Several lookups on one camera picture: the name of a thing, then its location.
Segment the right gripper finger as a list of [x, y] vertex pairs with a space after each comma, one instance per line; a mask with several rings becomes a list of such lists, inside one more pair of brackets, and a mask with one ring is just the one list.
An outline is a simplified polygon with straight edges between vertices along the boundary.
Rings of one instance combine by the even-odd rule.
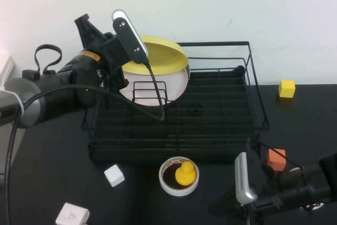
[[229, 189], [220, 196], [219, 199], [216, 201], [220, 204], [238, 204], [237, 198], [236, 198], [236, 185], [235, 182], [232, 182]]
[[245, 219], [246, 214], [240, 204], [236, 202], [217, 202], [209, 206], [209, 213], [217, 217]]

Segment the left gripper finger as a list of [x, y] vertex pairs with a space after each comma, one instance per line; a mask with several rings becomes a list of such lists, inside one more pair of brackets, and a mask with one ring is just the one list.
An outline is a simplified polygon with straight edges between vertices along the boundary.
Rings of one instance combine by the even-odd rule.
[[122, 68], [113, 71], [113, 87], [118, 91], [128, 86], [129, 81], [124, 77]]
[[83, 49], [97, 49], [103, 45], [105, 36], [89, 21], [88, 14], [82, 15], [74, 22], [78, 29]]

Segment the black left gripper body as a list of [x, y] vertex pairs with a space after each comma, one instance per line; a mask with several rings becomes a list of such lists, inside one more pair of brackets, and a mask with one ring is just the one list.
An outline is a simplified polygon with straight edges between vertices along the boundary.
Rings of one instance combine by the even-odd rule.
[[116, 36], [105, 36], [105, 42], [100, 48], [88, 49], [103, 59], [103, 69], [108, 81], [113, 82], [113, 71], [128, 63], [131, 59]]

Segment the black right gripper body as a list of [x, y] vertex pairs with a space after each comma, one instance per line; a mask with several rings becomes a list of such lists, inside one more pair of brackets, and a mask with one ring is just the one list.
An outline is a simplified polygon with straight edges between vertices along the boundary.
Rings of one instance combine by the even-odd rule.
[[247, 224], [263, 224], [266, 217], [276, 214], [278, 204], [276, 172], [261, 160], [263, 144], [254, 138], [246, 142], [247, 176], [253, 200], [246, 205]]

